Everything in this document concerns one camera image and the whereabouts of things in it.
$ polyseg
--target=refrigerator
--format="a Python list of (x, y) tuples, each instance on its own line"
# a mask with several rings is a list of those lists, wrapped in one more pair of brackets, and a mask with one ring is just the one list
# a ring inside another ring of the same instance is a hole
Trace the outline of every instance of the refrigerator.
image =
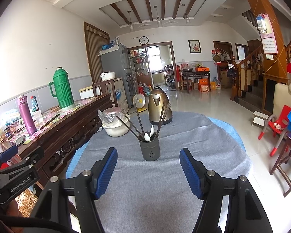
[(122, 78), (127, 104), (133, 107), (133, 97), (138, 92), (137, 77), (132, 58), (127, 47), (119, 44), (110, 48), (109, 52), (100, 55), (103, 72), (115, 72), (116, 78)]

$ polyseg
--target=curtain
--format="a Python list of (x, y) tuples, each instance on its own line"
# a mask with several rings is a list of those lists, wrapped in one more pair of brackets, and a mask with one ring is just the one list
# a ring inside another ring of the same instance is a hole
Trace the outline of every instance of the curtain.
[(84, 26), (89, 69), (93, 83), (96, 83), (101, 81), (100, 74), (102, 73), (102, 65), (98, 52), (101, 51), (103, 45), (109, 44), (109, 35), (97, 30), (94, 26), (91, 27), (88, 24), (84, 24)]

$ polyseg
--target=black cable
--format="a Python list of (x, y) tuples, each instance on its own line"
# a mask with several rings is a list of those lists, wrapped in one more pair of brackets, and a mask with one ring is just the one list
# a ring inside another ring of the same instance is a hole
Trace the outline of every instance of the black cable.
[(44, 228), (57, 230), (62, 233), (78, 233), (73, 229), (67, 228), (59, 223), (55, 223), (46, 219), (39, 218), (27, 218), (27, 217), (15, 217), (0, 215), (0, 220), (8, 227), (31, 227), (31, 228)]

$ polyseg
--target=white spoon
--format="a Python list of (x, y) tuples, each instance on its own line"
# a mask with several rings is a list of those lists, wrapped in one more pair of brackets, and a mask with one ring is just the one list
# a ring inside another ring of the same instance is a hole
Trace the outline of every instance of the white spoon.
[(147, 133), (145, 133), (145, 141), (146, 142), (150, 142), (151, 141), (151, 139), (150, 139), (150, 137), (149, 137), (149, 135)]
[(151, 127), (151, 131), (150, 131), (150, 137), (152, 137), (153, 134), (154, 134), (154, 127), (153, 127), (153, 125), (152, 125), (152, 127)]

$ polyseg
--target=beige armchair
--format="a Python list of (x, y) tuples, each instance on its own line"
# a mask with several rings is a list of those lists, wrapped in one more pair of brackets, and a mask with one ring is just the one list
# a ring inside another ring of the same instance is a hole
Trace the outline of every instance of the beige armchair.
[(284, 105), (288, 105), (291, 108), (291, 84), (287, 86), (277, 83), (275, 85), (273, 114), (277, 117), (280, 116)]

